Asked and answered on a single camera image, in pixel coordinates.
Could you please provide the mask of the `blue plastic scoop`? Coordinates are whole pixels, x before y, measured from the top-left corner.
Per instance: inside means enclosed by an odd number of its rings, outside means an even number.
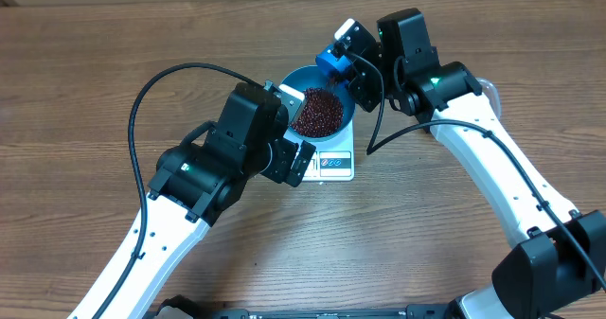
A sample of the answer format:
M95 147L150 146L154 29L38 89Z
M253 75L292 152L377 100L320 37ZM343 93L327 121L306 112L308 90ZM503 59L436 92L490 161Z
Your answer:
M329 44L315 57L315 63L318 69L327 78L343 77L349 72L352 66L352 62L347 56L335 55L333 44Z

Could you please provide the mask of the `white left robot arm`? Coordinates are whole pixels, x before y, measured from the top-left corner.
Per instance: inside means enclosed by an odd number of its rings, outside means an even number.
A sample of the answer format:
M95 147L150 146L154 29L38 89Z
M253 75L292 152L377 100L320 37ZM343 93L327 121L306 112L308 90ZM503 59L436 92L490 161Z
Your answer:
M305 103L304 94L286 84L237 84L218 122L200 125L160 156L144 208L71 317L143 317L250 179L262 175L299 186L315 147L284 134Z

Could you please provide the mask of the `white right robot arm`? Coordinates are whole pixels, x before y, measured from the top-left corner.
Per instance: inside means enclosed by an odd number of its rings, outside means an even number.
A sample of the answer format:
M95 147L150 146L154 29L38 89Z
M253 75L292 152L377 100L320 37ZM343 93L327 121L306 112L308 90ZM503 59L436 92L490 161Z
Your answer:
M423 14L404 9L375 32L355 20L334 33L328 75L369 112L414 117L468 172L510 251L490 284L454 299L446 318L548 318L605 287L605 218L580 212L510 137L479 80L441 63Z

